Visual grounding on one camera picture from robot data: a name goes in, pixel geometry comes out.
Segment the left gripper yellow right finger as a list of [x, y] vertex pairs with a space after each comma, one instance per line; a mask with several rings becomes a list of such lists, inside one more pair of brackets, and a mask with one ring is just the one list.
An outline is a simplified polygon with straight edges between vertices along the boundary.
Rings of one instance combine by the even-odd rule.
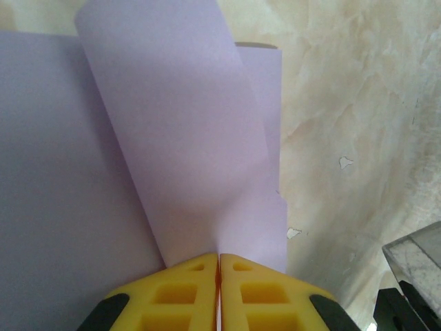
[[354, 330], [327, 291], [234, 254], [220, 256], [223, 330]]

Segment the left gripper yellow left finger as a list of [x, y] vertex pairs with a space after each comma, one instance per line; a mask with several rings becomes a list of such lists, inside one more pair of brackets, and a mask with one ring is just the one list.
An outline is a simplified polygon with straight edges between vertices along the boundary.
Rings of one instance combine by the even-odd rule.
[[82, 330], [215, 330], [218, 255], [204, 254], [111, 291]]

